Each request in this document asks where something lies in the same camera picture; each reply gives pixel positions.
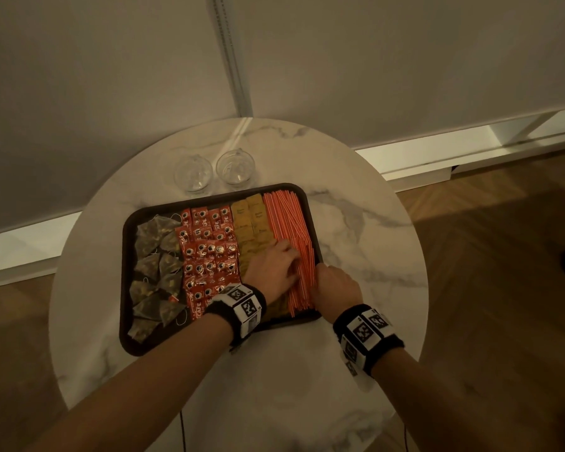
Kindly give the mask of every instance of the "hand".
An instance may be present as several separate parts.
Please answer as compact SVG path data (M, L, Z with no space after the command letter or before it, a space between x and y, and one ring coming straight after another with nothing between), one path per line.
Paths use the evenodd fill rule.
M263 293L266 304L274 303L299 278L297 274L288 274L291 263L297 258L299 251L291 247L289 241L274 240L268 249L251 259L243 282Z
M319 263L316 266L317 287L312 289L312 301L327 322L335 323L341 313L362 303L362 291L344 270Z

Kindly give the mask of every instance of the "pyramid tea bag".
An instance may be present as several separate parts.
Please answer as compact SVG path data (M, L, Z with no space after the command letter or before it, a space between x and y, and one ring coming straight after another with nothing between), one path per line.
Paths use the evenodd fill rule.
M181 267L182 262L179 259L172 257L170 254L163 254L163 257L159 262L159 273L161 274L161 277L163 277L166 274L179 270Z
M155 250L160 240L157 222L154 219L139 225L136 229L136 242L134 244L138 259L145 258Z
M161 278L157 286L162 288L173 296L178 296L180 293L180 284L182 283L183 272L180 270L177 273L166 274Z
M141 317L143 319L157 320L161 321L161 314L159 313L159 305L161 298L157 293L144 298L140 303L134 306L134 316Z
M148 298L157 291L157 287L148 282L132 281L130 285L130 297L133 304L140 303L144 298Z
M134 319L128 336L139 343L143 343L149 337L153 330L159 325L159 322L146 319Z
M168 326L173 319L178 317L178 314L180 314L185 307L184 304L178 303L177 301L161 300L159 313L161 314L161 323L163 323L163 326Z
M141 258L136 262L134 267L135 271L143 273L151 279L157 279L157 272L159 270L159 257L161 254L151 254L148 257Z
M159 235L159 240L161 240L166 234L172 232L174 228L180 225L179 221L163 216L155 216L153 220L157 224L157 234Z
M180 253L180 240L175 231L165 235L159 247L166 252Z

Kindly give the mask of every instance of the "round table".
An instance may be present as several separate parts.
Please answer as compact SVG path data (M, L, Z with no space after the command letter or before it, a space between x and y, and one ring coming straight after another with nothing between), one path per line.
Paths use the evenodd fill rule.
M214 121L130 159L69 235L49 316L52 363L68 407L135 359L118 338L124 221L139 208L196 197L173 181L181 156L199 153L215 165L232 148L255 159L252 186L292 182L306 192L325 263L356 279L364 301L392 321L413 357L420 356L428 313L425 262L410 218L381 175L346 145L305 126ZM205 194L227 191L214 173ZM182 415L188 451L362 451L393 412L378 386L363 391L354 382L331 325L319 319L257 333L238 352L226 352ZM182 450L179 419L150 450Z

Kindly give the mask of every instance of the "glass cup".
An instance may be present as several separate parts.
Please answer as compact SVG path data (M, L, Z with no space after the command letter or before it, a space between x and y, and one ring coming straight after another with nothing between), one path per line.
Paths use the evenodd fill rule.
M256 171L256 162L242 149L224 153L216 163L220 179L231 186L240 186L251 179Z
M174 182L185 191L199 191L207 187L213 177L211 163L200 155L180 160L174 171Z

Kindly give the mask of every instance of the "bundle of straws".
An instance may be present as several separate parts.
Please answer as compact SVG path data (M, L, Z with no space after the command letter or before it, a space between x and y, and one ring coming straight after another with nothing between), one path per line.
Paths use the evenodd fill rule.
M294 266L299 281L288 291L288 311L295 317L297 311L314 309L309 295L310 288L316 286L314 248L297 195L292 191L277 190L264 193L263 197L274 237L288 239L301 254L301 260Z

